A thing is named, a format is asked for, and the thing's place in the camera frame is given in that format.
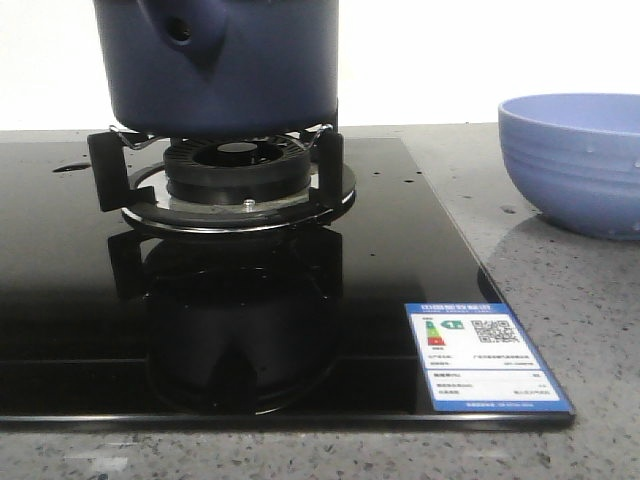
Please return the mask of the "blue energy efficiency label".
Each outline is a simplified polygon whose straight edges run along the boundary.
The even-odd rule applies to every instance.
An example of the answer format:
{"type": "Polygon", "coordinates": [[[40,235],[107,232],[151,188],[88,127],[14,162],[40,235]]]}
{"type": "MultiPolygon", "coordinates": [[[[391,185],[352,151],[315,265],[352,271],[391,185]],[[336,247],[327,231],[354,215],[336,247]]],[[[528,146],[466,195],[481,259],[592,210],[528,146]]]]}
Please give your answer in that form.
{"type": "Polygon", "coordinates": [[[409,303],[405,310],[436,411],[572,412],[506,304],[409,303]]]}

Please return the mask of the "black pot support grate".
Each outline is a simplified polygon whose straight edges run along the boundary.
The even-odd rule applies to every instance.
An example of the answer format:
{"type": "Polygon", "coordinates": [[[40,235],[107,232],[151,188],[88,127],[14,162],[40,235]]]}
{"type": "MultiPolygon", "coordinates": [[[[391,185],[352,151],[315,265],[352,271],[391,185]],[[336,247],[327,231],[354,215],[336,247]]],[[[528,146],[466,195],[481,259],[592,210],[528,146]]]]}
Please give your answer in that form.
{"type": "MultiPolygon", "coordinates": [[[[309,152],[310,183],[301,191],[276,200],[240,204],[201,204],[181,200],[167,189],[163,155],[187,138],[173,138],[160,162],[129,172],[126,150],[141,150],[153,138],[111,128],[87,138],[99,205],[118,210],[134,227],[168,234],[241,234],[286,229],[301,224],[326,224],[344,215],[356,197],[355,175],[344,163],[344,138],[332,125],[315,131],[277,134],[297,139],[309,152]]],[[[234,141],[258,139],[208,138],[234,141]]]]}

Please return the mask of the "black glass gas cooktop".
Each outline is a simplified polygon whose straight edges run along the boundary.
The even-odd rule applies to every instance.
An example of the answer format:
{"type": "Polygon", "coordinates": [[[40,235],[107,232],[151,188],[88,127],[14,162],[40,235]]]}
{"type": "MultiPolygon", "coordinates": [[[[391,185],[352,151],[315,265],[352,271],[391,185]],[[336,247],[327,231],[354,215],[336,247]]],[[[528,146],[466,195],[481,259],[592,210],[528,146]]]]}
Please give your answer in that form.
{"type": "Polygon", "coordinates": [[[2,429],[569,426],[434,409],[405,306],[506,302],[401,141],[345,159],[331,225],[189,241],[101,212],[83,141],[3,142],[2,429]]]}

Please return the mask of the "light blue ceramic bowl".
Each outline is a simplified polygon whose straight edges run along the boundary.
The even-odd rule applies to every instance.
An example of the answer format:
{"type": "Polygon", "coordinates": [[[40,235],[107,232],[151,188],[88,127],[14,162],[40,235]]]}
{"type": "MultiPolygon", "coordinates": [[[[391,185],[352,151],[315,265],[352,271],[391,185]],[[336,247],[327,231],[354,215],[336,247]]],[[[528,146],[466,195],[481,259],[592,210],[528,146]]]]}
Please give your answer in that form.
{"type": "Polygon", "coordinates": [[[639,237],[639,97],[530,95],[502,102],[506,171],[552,223],[592,237],[639,237]]]}

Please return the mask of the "dark blue cooking pot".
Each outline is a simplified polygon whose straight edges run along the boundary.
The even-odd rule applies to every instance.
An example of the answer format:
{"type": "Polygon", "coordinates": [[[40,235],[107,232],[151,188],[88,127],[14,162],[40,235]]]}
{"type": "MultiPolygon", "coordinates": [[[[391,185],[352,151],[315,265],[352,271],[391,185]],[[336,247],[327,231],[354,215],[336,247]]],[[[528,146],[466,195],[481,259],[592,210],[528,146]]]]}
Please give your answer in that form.
{"type": "Polygon", "coordinates": [[[97,1],[111,105],[165,137],[252,136],[338,111],[336,1],[97,1]]]}

